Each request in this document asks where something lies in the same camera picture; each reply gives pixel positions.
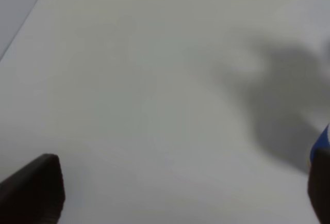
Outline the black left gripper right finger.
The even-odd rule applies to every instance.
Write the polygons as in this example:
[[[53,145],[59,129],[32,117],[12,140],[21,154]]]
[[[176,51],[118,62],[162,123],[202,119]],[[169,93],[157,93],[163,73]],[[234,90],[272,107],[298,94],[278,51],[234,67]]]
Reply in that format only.
[[[329,148],[317,149],[308,179],[308,196],[314,212],[322,224],[330,221]]]

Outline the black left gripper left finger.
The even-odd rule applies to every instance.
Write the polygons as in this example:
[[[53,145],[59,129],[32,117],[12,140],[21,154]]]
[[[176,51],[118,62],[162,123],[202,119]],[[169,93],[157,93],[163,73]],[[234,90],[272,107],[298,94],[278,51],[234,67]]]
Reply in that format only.
[[[1,223],[58,223],[64,202],[59,157],[42,154],[1,182]]]

